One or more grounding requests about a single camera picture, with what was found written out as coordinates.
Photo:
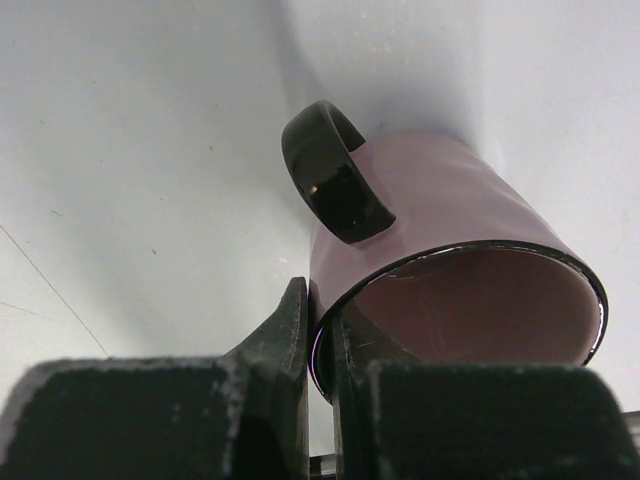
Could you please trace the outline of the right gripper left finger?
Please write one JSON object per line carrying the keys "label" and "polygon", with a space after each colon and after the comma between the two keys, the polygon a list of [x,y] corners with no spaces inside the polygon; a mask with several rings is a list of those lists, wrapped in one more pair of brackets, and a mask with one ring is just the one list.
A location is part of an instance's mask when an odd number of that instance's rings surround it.
{"label": "right gripper left finger", "polygon": [[35,365],[1,413],[5,479],[306,479],[307,286],[228,353]]}

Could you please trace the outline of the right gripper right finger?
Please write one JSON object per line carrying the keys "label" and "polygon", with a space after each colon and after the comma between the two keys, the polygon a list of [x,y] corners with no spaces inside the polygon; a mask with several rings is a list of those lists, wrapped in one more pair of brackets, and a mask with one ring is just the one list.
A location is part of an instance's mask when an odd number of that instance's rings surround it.
{"label": "right gripper right finger", "polygon": [[592,371],[355,359],[332,329],[340,479],[635,479],[623,414]]}

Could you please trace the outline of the mauve mug black handle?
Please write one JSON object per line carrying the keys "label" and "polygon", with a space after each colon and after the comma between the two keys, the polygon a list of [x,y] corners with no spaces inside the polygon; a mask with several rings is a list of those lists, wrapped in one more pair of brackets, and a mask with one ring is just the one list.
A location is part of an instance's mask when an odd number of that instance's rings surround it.
{"label": "mauve mug black handle", "polygon": [[332,327],[365,359],[587,365],[609,306],[594,271],[465,144],[435,132],[366,139],[332,103],[281,135],[314,215],[311,377],[334,390]]}

